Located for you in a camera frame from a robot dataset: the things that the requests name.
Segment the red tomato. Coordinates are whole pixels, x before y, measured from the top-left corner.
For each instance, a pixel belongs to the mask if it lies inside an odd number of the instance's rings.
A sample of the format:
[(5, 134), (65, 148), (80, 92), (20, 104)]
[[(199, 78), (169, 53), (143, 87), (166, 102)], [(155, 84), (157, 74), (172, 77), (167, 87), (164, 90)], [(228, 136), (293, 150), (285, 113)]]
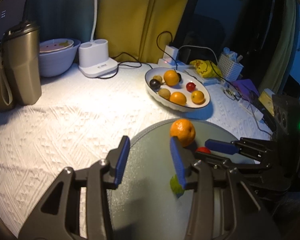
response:
[(191, 92), (193, 92), (195, 89), (196, 89), (196, 84), (195, 84), (195, 83), (189, 82), (189, 83), (186, 84), (186, 90), (187, 90), (188, 92), (191, 93)]
[(210, 149), (208, 149), (207, 147), (205, 146), (202, 146), (202, 147), (198, 147), (195, 151), (196, 153), (204, 153), (204, 154), (211, 154), (211, 151)]

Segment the large dimpled orange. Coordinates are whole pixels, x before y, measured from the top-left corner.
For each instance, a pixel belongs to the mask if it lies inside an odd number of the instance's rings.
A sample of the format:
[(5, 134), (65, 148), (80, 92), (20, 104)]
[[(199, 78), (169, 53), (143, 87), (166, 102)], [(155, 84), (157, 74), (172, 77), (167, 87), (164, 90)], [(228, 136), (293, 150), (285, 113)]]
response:
[(187, 147), (195, 140), (196, 131), (188, 119), (178, 119), (171, 124), (170, 137), (177, 137), (182, 147)]

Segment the small orange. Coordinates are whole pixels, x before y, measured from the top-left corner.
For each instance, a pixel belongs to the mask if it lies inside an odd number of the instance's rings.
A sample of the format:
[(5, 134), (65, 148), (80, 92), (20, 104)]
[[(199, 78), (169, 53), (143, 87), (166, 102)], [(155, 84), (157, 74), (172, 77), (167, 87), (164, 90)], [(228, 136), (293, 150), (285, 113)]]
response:
[(187, 98), (181, 92), (173, 92), (169, 97), (169, 101), (177, 105), (185, 106), (187, 103)]
[(196, 105), (201, 105), (205, 102), (205, 95), (202, 91), (195, 90), (191, 93), (191, 101)]

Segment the orange with stem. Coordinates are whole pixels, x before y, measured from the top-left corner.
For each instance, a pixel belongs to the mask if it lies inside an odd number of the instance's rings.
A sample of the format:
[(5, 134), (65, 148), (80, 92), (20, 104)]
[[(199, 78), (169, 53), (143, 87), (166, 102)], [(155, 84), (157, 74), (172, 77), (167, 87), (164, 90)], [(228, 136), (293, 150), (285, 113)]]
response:
[(180, 81), (178, 73), (172, 69), (164, 73), (163, 79), (166, 85), (171, 87), (176, 86)]

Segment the dark plum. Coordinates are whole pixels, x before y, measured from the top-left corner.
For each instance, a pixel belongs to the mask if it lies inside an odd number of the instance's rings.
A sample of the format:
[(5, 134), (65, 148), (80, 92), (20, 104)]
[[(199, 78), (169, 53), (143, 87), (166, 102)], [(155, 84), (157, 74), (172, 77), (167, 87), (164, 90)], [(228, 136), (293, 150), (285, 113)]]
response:
[(158, 90), (161, 87), (161, 82), (157, 79), (151, 79), (149, 85), (153, 90)]
[(179, 82), (182, 81), (182, 77), (181, 77), (181, 74), (180, 73), (177, 73), (178, 77), (179, 77)]

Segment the green leaf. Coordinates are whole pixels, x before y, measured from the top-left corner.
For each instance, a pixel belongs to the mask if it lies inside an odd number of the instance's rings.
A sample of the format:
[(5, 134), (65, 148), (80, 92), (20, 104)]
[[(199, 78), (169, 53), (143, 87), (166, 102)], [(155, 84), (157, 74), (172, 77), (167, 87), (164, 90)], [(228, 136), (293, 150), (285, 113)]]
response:
[(171, 177), (169, 184), (172, 193), (177, 198), (181, 197), (184, 194), (185, 190), (180, 185), (176, 174)]

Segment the yellow tissue box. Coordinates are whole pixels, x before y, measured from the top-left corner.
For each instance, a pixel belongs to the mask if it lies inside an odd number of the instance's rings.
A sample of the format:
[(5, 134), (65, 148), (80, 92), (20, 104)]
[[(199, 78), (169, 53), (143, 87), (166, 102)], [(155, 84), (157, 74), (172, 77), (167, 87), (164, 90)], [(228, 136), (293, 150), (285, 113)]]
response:
[(275, 95), (269, 88), (264, 89), (260, 96), (259, 101), (264, 105), (264, 107), (274, 116), (273, 100), (272, 96)]

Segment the round grey placemat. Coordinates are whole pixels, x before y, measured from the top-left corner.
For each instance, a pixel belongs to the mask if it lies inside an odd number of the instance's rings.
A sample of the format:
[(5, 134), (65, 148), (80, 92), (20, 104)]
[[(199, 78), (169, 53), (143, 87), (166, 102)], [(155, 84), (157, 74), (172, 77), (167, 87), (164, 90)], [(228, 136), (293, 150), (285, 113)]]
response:
[(174, 121), (153, 124), (130, 141), (122, 183), (109, 190), (114, 239), (183, 239), (193, 199), (170, 188), (175, 175), (169, 142)]

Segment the white tablecloth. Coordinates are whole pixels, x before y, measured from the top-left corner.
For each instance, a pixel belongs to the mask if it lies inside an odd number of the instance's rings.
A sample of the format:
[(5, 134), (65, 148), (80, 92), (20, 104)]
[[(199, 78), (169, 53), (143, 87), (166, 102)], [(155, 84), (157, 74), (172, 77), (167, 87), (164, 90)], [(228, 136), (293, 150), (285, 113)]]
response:
[(0, 218), (17, 236), (24, 221), (61, 170), (89, 167), (122, 138), (173, 118), (206, 120), (236, 138), (268, 139), (221, 85), (208, 85), (210, 103), (182, 113), (164, 107), (146, 91), (147, 64), (122, 66), (110, 79), (89, 79), (73, 64), (63, 75), (44, 78), (32, 106), (0, 113)]

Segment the purple cloth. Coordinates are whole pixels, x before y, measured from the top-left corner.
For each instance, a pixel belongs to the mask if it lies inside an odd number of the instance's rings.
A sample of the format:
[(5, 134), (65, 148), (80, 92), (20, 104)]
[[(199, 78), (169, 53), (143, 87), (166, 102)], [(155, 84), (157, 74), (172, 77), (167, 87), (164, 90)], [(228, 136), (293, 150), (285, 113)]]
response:
[(246, 100), (253, 101), (260, 96), (258, 90), (250, 79), (236, 80), (232, 82), (232, 85)]

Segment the white flat box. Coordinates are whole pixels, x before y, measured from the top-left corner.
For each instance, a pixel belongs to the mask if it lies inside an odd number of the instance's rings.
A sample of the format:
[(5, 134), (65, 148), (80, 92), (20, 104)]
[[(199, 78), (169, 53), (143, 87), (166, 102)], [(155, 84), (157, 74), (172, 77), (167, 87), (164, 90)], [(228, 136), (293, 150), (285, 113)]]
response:
[(185, 69), (184, 72), (187, 73), (188, 75), (194, 77), (195, 79), (197, 79), (204, 86), (215, 85), (215, 84), (219, 83), (218, 79), (215, 77), (201, 77), (197, 73), (197, 71), (193, 68)]

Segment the white power strip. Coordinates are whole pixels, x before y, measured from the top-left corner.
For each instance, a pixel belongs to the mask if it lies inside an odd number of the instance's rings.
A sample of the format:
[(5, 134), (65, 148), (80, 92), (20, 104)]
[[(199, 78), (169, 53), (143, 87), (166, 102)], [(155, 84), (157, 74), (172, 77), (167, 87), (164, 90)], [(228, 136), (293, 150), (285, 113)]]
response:
[(188, 69), (191, 67), (191, 65), (185, 64), (181, 61), (169, 62), (168, 60), (165, 60), (165, 59), (159, 59), (157, 62), (157, 65), (159, 67), (170, 68), (170, 69), (175, 69), (175, 70), (179, 70), (179, 71), (184, 71), (185, 69)]

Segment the white charger plug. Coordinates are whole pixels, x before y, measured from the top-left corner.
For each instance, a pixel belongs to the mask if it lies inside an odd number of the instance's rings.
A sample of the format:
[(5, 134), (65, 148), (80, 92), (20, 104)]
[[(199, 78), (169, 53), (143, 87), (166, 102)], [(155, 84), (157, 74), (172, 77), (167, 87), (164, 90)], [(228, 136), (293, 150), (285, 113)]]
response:
[(166, 45), (163, 53), (164, 61), (174, 64), (174, 60), (176, 60), (179, 50), (174, 46)]

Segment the yellow curtain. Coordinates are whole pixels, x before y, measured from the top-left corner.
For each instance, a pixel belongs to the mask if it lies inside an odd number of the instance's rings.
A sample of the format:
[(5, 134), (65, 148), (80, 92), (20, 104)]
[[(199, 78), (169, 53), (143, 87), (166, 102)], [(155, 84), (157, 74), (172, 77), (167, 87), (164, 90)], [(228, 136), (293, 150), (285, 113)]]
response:
[(175, 36), (188, 0), (97, 0), (95, 35), (110, 57), (157, 63)]

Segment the tablet screen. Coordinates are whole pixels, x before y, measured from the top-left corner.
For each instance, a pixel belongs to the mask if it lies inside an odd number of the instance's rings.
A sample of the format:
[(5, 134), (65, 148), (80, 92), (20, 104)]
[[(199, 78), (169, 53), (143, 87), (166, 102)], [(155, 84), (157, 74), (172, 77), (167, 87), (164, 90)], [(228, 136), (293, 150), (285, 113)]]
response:
[(2, 0), (0, 3), (0, 42), (4, 33), (26, 18), (28, 0)]

